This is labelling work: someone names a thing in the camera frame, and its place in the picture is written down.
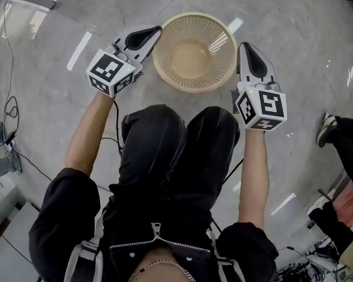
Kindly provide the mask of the pink cloth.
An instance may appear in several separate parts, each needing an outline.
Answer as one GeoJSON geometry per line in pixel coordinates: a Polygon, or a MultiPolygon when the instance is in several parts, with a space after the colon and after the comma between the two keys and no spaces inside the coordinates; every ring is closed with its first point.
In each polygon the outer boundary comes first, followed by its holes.
{"type": "Polygon", "coordinates": [[[338,220],[353,229],[353,182],[349,182],[337,196],[333,201],[333,207],[338,220]]]}

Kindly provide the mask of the black metal equipment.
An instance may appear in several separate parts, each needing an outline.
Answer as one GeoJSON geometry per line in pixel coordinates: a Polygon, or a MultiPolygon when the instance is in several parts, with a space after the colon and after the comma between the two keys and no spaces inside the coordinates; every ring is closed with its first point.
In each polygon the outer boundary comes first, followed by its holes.
{"type": "Polygon", "coordinates": [[[273,282],[339,282],[337,275],[317,263],[292,263],[277,271],[273,282]]]}

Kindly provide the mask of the person's right forearm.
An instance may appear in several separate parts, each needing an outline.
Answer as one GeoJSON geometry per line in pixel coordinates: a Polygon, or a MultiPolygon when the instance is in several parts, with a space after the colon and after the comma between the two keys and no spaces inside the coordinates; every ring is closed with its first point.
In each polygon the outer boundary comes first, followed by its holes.
{"type": "Polygon", "coordinates": [[[238,221],[241,223],[249,222],[259,229],[264,229],[268,195],[269,173],[264,132],[247,129],[245,132],[238,221]]]}

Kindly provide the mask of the black metal rod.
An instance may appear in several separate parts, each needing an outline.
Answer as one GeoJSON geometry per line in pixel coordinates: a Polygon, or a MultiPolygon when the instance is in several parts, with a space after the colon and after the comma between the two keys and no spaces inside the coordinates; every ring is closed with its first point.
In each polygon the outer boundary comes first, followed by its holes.
{"type": "Polygon", "coordinates": [[[318,189],[318,193],[324,196],[327,200],[333,201],[333,196],[335,194],[335,189],[330,190],[328,193],[325,193],[322,189],[318,189]]]}

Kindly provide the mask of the person's black trousers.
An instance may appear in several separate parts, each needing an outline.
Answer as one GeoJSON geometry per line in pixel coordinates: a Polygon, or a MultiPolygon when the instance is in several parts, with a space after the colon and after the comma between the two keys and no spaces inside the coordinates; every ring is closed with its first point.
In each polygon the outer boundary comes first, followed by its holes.
{"type": "Polygon", "coordinates": [[[240,129],[224,108],[210,106],[188,125],[167,105],[152,105],[122,121],[119,182],[124,201],[168,199],[210,211],[227,176],[240,129]]]}

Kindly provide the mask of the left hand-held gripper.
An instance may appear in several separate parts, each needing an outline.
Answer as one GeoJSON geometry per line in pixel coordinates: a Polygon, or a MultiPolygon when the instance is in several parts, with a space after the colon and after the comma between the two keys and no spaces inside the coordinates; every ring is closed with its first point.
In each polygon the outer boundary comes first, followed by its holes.
{"type": "Polygon", "coordinates": [[[126,29],[106,49],[98,50],[85,74],[96,90],[113,98],[135,82],[148,57],[162,35],[159,25],[126,29]]]}

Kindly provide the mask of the person's black zip jacket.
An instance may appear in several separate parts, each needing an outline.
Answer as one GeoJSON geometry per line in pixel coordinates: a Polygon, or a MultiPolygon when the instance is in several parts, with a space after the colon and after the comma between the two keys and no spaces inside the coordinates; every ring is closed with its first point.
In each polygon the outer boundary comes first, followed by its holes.
{"type": "MultiPolygon", "coordinates": [[[[29,231],[31,260],[44,282],[63,282],[74,247],[94,236],[100,209],[98,189],[85,173],[65,168],[48,186],[41,210],[29,231]]],[[[234,223],[215,242],[207,236],[211,216],[159,199],[140,206],[117,205],[110,198],[104,214],[102,282],[128,282],[148,251],[171,250],[195,282],[221,282],[217,259],[228,282],[271,282],[278,252],[252,223],[234,223]]]]}

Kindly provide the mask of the white printed cardboard box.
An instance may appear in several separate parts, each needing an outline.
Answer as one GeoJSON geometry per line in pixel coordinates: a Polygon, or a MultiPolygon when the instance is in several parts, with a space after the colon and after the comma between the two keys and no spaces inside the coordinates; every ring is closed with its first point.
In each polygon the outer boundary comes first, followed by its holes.
{"type": "Polygon", "coordinates": [[[23,206],[26,199],[13,181],[14,173],[0,177],[0,225],[17,204],[23,206]]]}

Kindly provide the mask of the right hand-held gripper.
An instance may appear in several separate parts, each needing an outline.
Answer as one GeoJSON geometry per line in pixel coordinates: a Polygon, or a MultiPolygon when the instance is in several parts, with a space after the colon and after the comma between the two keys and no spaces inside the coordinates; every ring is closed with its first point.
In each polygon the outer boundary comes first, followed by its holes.
{"type": "Polygon", "coordinates": [[[264,86],[245,86],[249,81],[249,72],[261,81],[275,81],[273,64],[257,47],[242,42],[237,50],[237,74],[241,82],[237,83],[239,96],[234,100],[246,129],[272,131],[287,121],[286,95],[265,89],[264,86]]]}

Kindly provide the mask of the person's left forearm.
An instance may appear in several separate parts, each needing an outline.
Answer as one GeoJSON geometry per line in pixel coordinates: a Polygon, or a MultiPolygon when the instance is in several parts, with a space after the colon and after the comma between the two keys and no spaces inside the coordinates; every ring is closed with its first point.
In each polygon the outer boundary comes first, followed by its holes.
{"type": "Polygon", "coordinates": [[[65,167],[90,176],[115,99],[98,92],[81,117],[66,151],[65,167]]]}

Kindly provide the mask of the beige plastic basket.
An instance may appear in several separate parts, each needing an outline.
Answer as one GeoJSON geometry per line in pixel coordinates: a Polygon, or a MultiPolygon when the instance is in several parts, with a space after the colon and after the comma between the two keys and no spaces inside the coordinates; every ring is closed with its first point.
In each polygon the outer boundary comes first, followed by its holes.
{"type": "Polygon", "coordinates": [[[162,25],[152,59],[165,83],[186,93],[207,93],[221,87],[235,73],[237,42],[216,17],[186,12],[162,25]]]}

